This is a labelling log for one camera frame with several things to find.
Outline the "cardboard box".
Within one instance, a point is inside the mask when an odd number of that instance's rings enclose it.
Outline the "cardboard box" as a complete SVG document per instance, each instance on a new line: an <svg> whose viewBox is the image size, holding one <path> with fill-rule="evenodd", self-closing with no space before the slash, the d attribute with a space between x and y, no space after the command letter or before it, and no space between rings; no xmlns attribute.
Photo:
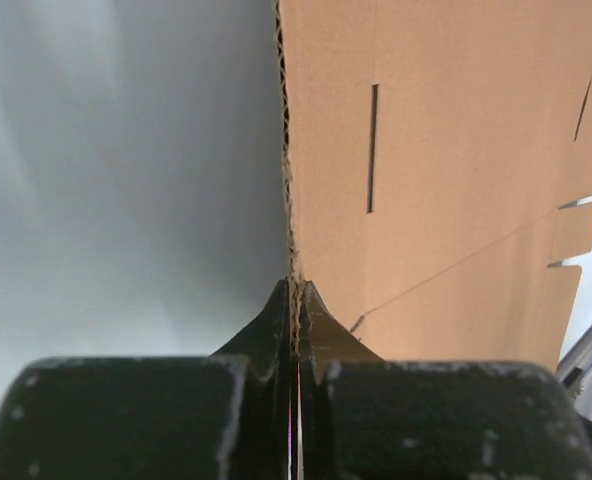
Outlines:
<svg viewBox="0 0 592 480"><path fill-rule="evenodd" d="M592 1L281 1L290 296L554 369L592 248Z"/></svg>

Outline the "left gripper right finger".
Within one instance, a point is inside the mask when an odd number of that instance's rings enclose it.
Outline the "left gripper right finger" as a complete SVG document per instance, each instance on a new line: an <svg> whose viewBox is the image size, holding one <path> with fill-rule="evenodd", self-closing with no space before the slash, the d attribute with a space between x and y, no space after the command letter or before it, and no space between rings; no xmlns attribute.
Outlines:
<svg viewBox="0 0 592 480"><path fill-rule="evenodd" d="M592 479L592 423L524 362L386 361L303 285L304 479Z"/></svg>

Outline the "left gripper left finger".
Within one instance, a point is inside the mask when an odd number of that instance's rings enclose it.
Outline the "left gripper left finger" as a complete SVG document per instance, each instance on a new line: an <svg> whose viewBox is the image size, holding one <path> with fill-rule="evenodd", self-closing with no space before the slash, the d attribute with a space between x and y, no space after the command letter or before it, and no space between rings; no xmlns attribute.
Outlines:
<svg viewBox="0 0 592 480"><path fill-rule="evenodd" d="M0 405L0 479L284 479L288 286L206 357L51 357Z"/></svg>

